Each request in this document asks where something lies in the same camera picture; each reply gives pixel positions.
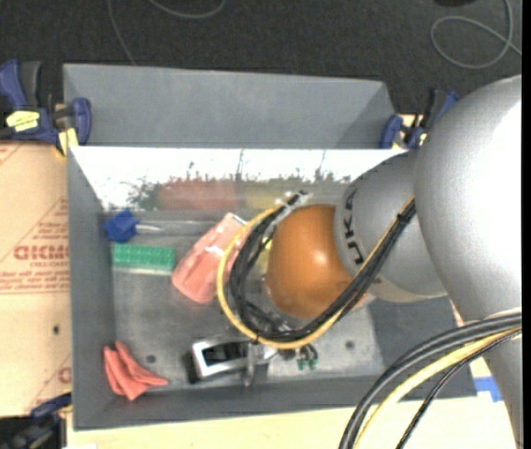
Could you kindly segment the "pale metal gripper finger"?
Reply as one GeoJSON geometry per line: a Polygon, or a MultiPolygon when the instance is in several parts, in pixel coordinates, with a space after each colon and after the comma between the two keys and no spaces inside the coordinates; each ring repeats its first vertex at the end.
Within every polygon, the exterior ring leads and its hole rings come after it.
{"type": "Polygon", "coordinates": [[[192,384],[213,382],[239,374],[246,369],[247,363],[244,361],[220,362],[214,365],[193,363],[190,369],[190,382],[192,384]]]}
{"type": "Polygon", "coordinates": [[[248,342],[238,337],[198,340],[193,344],[196,355],[246,355],[248,342]]]}

